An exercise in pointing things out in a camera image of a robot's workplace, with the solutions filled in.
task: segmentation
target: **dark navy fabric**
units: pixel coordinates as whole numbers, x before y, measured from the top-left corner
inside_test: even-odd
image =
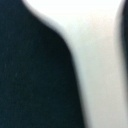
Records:
[[[0,0],[0,128],[83,128],[70,52],[20,0]]]

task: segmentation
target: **white surface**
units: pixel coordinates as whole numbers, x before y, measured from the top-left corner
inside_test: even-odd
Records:
[[[128,128],[124,60],[118,35],[120,18],[117,15],[122,1],[23,2],[67,41],[89,128]]]

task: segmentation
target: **dark background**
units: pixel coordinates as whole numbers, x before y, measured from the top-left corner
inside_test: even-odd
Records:
[[[84,128],[81,113],[64,40],[20,0],[0,0],[0,128]]]

